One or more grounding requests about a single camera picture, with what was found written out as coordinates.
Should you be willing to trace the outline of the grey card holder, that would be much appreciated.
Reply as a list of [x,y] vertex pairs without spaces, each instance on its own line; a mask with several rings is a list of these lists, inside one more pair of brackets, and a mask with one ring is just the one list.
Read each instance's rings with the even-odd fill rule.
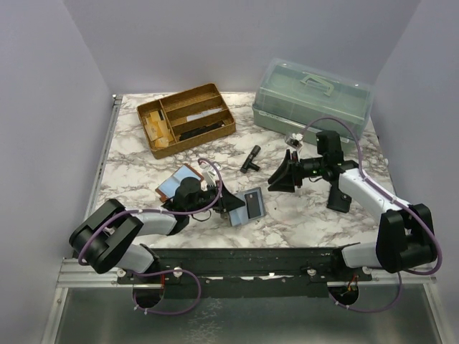
[[248,194],[248,193],[253,192],[253,191],[258,192],[260,208],[261,208],[261,215],[259,217],[257,217],[257,218],[254,218],[254,219],[248,219],[248,217],[247,217],[247,208],[246,208],[246,205],[245,205],[244,207],[241,207],[239,209],[236,209],[236,210],[231,211],[231,212],[226,214],[228,216],[229,223],[230,223],[231,226],[246,225],[249,222],[257,220],[257,219],[260,219],[260,218],[262,218],[262,217],[264,217],[266,215],[265,204],[264,204],[263,197],[262,197],[262,189],[260,187],[251,188],[251,189],[248,189],[248,190],[245,190],[245,191],[241,191],[241,192],[238,192],[238,193],[236,193],[234,195],[237,196],[238,198],[242,199],[243,201],[245,201],[245,194]]

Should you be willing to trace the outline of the dark grey credit card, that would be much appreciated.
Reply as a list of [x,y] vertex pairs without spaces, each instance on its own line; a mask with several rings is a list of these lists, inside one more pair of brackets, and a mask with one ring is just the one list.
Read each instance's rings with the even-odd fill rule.
[[261,215],[258,192],[253,191],[245,194],[248,219],[254,219]]

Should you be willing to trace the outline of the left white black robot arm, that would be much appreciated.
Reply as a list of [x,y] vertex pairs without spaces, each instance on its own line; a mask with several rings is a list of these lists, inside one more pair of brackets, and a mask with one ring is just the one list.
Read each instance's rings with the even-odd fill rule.
[[183,179],[158,211],[127,210],[116,199],[106,201],[70,235],[69,244],[81,262],[98,274],[114,267],[134,271],[144,283],[159,273],[154,253],[144,244],[134,244],[138,236],[171,236],[189,224],[199,210],[224,214],[244,208],[245,201],[230,193],[223,183],[202,189],[200,180]]

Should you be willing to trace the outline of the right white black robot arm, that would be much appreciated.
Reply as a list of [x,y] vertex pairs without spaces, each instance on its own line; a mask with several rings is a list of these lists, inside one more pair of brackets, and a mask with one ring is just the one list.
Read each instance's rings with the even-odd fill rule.
[[293,193],[303,185],[303,179],[320,177],[331,185],[329,209],[347,213],[356,201],[372,215],[379,226],[377,240],[337,249],[329,265],[335,279],[347,280],[360,267],[395,273],[437,259],[432,216],[425,205],[400,201],[368,175],[361,175],[356,161],[345,160],[337,132],[317,133],[316,143],[316,158],[300,158],[297,151],[287,150],[268,180],[268,189]]

